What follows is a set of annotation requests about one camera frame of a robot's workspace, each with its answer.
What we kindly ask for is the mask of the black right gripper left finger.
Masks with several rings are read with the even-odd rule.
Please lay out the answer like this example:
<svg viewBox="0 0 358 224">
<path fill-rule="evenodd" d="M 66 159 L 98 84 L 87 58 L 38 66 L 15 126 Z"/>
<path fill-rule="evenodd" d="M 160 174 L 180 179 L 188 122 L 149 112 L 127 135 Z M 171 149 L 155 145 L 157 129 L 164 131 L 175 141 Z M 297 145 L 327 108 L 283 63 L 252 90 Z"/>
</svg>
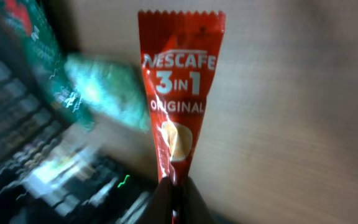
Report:
<svg viewBox="0 0 358 224">
<path fill-rule="evenodd" d="M 172 224 L 172 183 L 169 177 L 160 180 L 137 224 Z"/>
</svg>

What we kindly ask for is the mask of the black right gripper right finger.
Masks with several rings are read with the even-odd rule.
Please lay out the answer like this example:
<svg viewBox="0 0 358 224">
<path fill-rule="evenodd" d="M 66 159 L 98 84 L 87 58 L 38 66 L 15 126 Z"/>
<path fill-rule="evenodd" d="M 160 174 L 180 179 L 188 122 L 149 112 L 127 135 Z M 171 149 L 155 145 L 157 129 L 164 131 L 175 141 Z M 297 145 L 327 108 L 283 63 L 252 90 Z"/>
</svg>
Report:
<svg viewBox="0 0 358 224">
<path fill-rule="evenodd" d="M 189 177 L 181 187 L 180 223 L 216 224 L 195 183 Z"/>
</svg>

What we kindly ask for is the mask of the teal tissue pack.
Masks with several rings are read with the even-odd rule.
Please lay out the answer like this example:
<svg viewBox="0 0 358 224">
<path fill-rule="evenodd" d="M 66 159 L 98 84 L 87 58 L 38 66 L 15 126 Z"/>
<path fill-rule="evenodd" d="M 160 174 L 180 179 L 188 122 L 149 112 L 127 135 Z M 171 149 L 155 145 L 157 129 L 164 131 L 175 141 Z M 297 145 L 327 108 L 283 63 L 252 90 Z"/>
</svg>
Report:
<svg viewBox="0 0 358 224">
<path fill-rule="evenodd" d="M 128 128 L 149 131 L 150 116 L 143 83 L 132 65 L 69 54 L 64 69 L 90 109 Z"/>
</svg>

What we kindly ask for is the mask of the red coffee stick sachet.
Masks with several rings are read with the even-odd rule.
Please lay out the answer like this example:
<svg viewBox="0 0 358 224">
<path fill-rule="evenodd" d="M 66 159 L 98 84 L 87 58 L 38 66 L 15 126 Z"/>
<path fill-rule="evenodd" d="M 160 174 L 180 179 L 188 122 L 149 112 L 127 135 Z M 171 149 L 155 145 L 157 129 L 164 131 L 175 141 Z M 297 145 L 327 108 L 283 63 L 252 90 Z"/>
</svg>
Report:
<svg viewBox="0 0 358 224">
<path fill-rule="evenodd" d="M 172 223 L 201 132 L 226 28 L 222 11 L 139 11 L 142 77 L 158 182 L 172 183 Z"/>
</svg>

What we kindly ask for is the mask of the green 3M gloves packet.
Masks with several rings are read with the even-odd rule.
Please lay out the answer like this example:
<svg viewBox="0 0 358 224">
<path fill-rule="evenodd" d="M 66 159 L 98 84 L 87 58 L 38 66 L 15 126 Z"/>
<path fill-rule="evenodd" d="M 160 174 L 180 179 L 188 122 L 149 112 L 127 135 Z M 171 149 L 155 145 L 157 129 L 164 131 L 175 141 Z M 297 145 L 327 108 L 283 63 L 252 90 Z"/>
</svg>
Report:
<svg viewBox="0 0 358 224">
<path fill-rule="evenodd" d="M 63 54 L 44 7 L 36 0 L 0 0 L 3 21 L 15 33 L 45 101 L 67 121 L 85 130 L 95 122 L 64 69 Z"/>
</svg>

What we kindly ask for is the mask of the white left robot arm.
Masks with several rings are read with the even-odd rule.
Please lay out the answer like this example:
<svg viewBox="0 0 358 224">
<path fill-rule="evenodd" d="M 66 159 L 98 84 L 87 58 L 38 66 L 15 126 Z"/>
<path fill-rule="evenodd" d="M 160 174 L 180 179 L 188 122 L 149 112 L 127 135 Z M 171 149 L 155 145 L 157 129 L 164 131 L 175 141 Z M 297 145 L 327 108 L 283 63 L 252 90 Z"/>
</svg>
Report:
<svg viewBox="0 0 358 224">
<path fill-rule="evenodd" d="M 135 223 L 156 186 L 105 154 L 65 168 L 33 160 L 0 163 L 0 223 Z"/>
</svg>

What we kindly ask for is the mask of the grey plastic shopping basket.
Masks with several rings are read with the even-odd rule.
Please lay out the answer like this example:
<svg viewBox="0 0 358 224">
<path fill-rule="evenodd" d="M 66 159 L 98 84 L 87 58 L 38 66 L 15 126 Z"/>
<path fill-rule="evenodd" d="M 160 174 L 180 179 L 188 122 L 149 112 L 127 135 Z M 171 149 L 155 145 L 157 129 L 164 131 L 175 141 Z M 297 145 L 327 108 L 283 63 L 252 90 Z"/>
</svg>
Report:
<svg viewBox="0 0 358 224">
<path fill-rule="evenodd" d="M 37 137 L 62 128 L 50 110 L 0 59 L 0 161 Z"/>
</svg>

